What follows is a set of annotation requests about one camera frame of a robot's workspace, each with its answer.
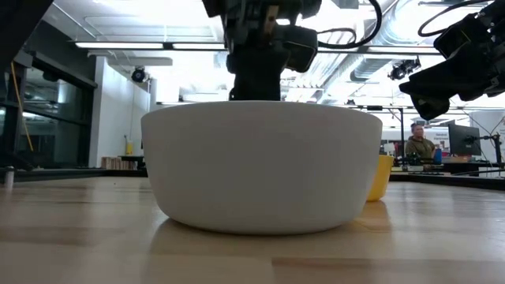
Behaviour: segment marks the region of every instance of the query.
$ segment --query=white bowl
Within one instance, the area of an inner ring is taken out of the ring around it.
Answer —
[[[281,102],[172,106],[142,118],[161,210],[237,234],[301,234],[358,216],[382,122],[357,110]]]

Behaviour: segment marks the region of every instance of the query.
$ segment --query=yellow cable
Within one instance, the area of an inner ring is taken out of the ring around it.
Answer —
[[[32,139],[30,138],[30,134],[28,133],[28,127],[26,126],[26,121],[24,120],[23,116],[23,105],[21,104],[21,97],[19,96],[19,88],[17,86],[16,70],[14,69],[14,62],[10,62],[10,68],[12,69],[13,72],[13,82],[14,82],[14,88],[16,90],[17,104],[19,105],[19,113],[21,114],[21,121],[23,122],[24,131],[26,132],[26,137],[28,138],[28,145],[30,145],[30,150],[33,151]]]

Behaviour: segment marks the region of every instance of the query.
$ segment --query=wood grain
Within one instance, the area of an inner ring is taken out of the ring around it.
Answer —
[[[391,183],[319,234],[247,237],[168,219],[147,179],[0,189],[0,283],[505,283],[505,195]]]

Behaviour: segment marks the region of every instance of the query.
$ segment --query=glass window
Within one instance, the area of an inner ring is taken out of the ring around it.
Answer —
[[[69,168],[79,166],[80,126],[46,118],[37,114],[23,113],[28,135],[21,127],[18,154],[34,166],[42,168]]]
[[[83,90],[58,79],[54,74],[31,68],[27,70],[24,103],[66,119],[85,120]]]
[[[3,77],[0,77],[0,101],[5,101],[7,98],[7,88],[9,86],[10,75],[5,72]]]
[[[6,122],[6,109],[5,107],[0,107],[0,141],[2,141],[3,136],[3,125]]]

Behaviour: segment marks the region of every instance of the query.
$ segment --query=person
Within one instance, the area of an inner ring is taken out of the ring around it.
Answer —
[[[422,125],[413,123],[410,126],[412,136],[407,141],[406,154],[416,153],[421,159],[433,159],[435,156],[435,145],[425,138],[425,130]]]

